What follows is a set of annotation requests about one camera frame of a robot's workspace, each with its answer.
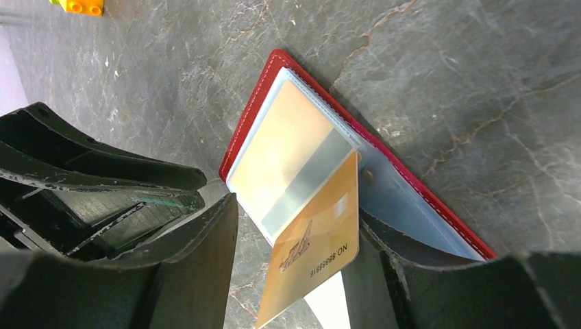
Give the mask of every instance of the yellow lego brick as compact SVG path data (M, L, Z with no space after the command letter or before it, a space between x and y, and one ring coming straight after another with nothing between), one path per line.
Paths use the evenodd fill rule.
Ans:
M90 16L103 15L103 0L58 0L65 12Z

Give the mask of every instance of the red card holder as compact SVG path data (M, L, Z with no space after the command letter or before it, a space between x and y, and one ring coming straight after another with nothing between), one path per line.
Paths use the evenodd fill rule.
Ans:
M444 219L472 248L484 259L496 257L495 252L484 243L472 230L466 226L440 199L438 199L427 187L425 187L410 170L395 156L395 154L369 130L344 109L329 92L319 85L294 59L284 50L275 49L271 52L267 64L264 67L258 83L254 88L250 100L242 113L242 117L236 126L230 145L220 166L219 175L225 182L234 160L246 139L252 123L254 122L262 103L281 68L294 71L314 92L319 94L327 104L350 126L371 145L377 148L392 163L398 173L409 183L411 187Z

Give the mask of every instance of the wallet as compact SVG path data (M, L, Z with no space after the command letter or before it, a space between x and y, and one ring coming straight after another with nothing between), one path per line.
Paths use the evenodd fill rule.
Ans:
M280 49L267 60L219 175L274 248L257 328L356 257L358 209L448 254L495 257L376 135ZM347 250L348 257L338 255ZM297 270L288 270L291 263ZM284 271L293 274L286 277ZM277 297L283 300L274 303L278 308L261 319L264 305L273 304L272 297L265 300L272 291L292 297Z

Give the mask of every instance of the marble tabletop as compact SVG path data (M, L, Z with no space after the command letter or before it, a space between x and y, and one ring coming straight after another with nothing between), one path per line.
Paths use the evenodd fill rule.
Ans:
M208 199L274 48L289 51L498 254L581 250L581 1L1 4L28 99L102 142L199 167ZM240 218L225 328L254 324L268 243ZM268 328L319 328L301 301Z

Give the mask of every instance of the lego stud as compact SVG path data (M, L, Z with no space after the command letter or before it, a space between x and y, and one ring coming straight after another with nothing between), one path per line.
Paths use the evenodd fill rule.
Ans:
M91 12L91 14L95 15L95 16L101 16L101 8L92 5L89 7L89 11Z
M83 6L80 3L76 2L76 1L71 1L69 3L69 8L73 12L76 12L76 13L79 13L79 12L82 12L83 11Z

